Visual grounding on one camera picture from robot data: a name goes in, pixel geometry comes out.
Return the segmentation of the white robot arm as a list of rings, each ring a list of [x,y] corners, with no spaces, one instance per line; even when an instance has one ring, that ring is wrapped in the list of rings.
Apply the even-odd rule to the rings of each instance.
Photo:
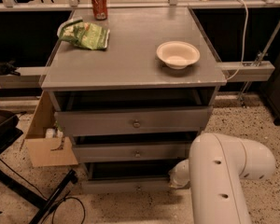
[[[240,180],[265,180],[275,165],[260,142],[203,133],[192,142],[189,157],[169,171],[170,186],[190,185],[194,224],[252,224]]]

